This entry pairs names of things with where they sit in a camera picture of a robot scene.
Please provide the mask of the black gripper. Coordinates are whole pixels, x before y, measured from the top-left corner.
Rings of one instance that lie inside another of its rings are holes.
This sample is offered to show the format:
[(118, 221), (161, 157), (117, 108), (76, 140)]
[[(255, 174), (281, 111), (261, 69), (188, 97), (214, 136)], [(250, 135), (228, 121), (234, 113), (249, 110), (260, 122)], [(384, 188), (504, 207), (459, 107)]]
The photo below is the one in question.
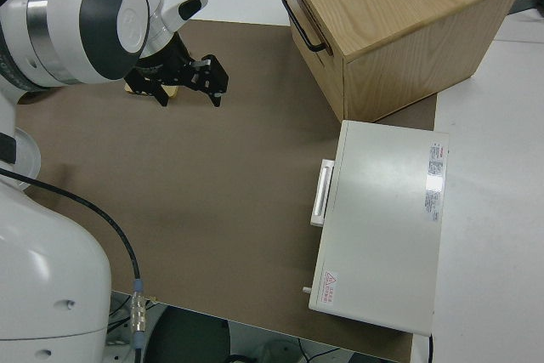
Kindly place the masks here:
[(194, 61), (180, 36), (173, 36), (157, 53), (140, 58), (134, 69), (142, 77), (155, 81), (146, 83), (146, 93), (153, 96), (161, 106), (167, 106), (169, 95), (162, 85), (178, 85), (180, 72), (186, 65), (190, 65), (189, 87), (203, 92), (215, 107), (219, 107), (227, 91), (228, 74), (213, 54)]

